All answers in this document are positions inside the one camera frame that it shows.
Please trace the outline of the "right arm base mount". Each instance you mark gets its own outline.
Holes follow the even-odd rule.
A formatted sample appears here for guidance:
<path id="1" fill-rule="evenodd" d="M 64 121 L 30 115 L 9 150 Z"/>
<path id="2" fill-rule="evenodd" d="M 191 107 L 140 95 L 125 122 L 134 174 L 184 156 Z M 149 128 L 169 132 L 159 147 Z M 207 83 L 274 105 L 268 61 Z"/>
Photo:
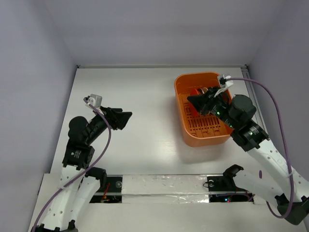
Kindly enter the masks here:
<path id="1" fill-rule="evenodd" d="M 208 176 L 203 187 L 209 191 L 210 203 L 254 202 L 254 195 L 247 190 L 238 188 L 223 175 Z"/>

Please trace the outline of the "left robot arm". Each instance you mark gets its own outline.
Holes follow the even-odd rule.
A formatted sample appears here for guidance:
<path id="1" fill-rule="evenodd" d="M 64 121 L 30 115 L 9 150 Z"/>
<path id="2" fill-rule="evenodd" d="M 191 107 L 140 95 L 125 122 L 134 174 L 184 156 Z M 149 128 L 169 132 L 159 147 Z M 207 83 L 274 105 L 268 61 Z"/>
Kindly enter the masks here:
<path id="1" fill-rule="evenodd" d="M 132 116 L 121 108 L 88 105 L 95 116 L 69 122 L 68 143 L 56 193 L 37 216 L 33 232 L 76 232 L 78 222 L 97 191 L 108 188 L 106 170 L 95 167 L 92 143 L 105 131 L 122 130 Z"/>

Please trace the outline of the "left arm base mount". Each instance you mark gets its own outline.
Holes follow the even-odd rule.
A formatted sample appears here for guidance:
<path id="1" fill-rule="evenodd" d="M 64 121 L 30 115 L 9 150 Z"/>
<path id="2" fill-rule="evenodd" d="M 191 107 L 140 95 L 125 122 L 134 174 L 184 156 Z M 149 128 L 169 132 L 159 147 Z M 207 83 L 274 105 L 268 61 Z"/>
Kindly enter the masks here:
<path id="1" fill-rule="evenodd" d="M 90 203 L 121 203 L 122 185 L 122 175 L 108 175 L 106 185 L 94 194 Z"/>

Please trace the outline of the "red plate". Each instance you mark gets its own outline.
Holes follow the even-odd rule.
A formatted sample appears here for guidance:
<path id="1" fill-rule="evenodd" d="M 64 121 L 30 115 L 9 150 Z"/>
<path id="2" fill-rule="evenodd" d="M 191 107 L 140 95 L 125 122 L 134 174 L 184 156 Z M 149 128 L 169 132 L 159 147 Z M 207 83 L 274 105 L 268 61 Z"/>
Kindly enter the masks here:
<path id="1" fill-rule="evenodd" d="M 205 88 L 193 89 L 190 92 L 190 96 L 204 94 L 205 93 L 204 90 L 205 90 Z M 195 109 L 195 107 L 191 103 L 189 103 L 189 105 L 190 105 L 190 110 L 191 110 L 192 116 L 194 116 L 194 117 L 198 116 L 198 111 Z"/>

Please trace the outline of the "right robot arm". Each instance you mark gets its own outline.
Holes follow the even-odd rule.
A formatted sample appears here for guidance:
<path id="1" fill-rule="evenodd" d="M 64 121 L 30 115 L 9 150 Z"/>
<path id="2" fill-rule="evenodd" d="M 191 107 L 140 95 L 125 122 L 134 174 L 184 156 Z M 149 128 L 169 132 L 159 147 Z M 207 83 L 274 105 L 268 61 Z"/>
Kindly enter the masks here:
<path id="1" fill-rule="evenodd" d="M 276 182 L 271 185 L 251 176 L 243 167 L 232 165 L 223 173 L 223 186 L 259 194 L 289 223 L 300 224 L 309 214 L 309 182 L 288 165 L 269 135 L 253 121 L 256 107 L 252 100 L 245 95 L 230 99 L 218 87 L 193 89 L 187 100 L 199 115 L 211 114 L 232 129 L 233 141 L 258 161 Z"/>

